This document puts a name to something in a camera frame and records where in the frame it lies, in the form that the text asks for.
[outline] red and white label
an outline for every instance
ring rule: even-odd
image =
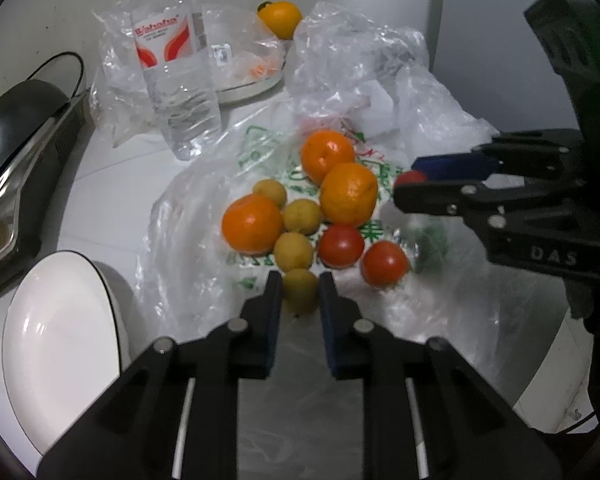
[[[200,50],[204,37],[202,17],[185,9],[173,9],[134,24],[136,49],[142,68],[151,68]]]

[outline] tomato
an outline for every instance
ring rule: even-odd
[[[421,171],[407,171],[395,179],[394,187],[400,186],[401,184],[418,184],[419,182],[426,182],[427,180],[427,175]]]
[[[409,260],[398,244],[381,240],[362,258],[362,277],[371,286],[395,285],[409,272]]]
[[[349,225],[330,226],[318,242],[318,256],[331,269],[352,266],[364,251],[364,238],[355,227]]]

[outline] white bowl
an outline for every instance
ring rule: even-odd
[[[61,251],[29,271],[4,322],[2,370],[16,418],[41,454],[129,362],[118,304],[90,260]]]

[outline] screw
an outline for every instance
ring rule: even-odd
[[[493,215],[489,217],[487,223],[494,229],[504,229],[507,225],[507,219],[504,216]]]
[[[172,348],[173,339],[170,337],[161,337],[154,343],[154,350],[158,352],[158,354],[166,354],[167,352],[170,352]]]
[[[432,337],[429,339],[429,347],[436,352],[442,352],[446,349],[447,342],[441,337]]]
[[[233,319],[229,320],[226,326],[231,332],[239,334],[248,329],[249,323],[247,323],[247,320],[242,319],[241,317],[234,317]]]
[[[460,189],[460,193],[463,195],[475,195],[478,192],[478,188],[468,184],[467,186],[462,186]]]
[[[353,329],[359,334],[368,334],[375,328],[375,325],[368,319],[359,319],[353,324]]]

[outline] small yellow-brown fruit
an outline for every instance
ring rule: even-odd
[[[314,247],[300,233],[284,233],[273,247],[273,257],[282,272],[308,269],[314,262]]]
[[[287,231],[311,236],[320,229],[322,210],[312,200],[300,198],[285,207],[282,219]]]
[[[306,316],[318,309],[318,278],[306,269],[286,273],[282,282],[285,309],[296,316]]]
[[[273,180],[272,178],[259,181],[255,186],[253,186],[253,193],[272,199],[280,209],[282,209],[286,204],[285,187],[277,180]]]

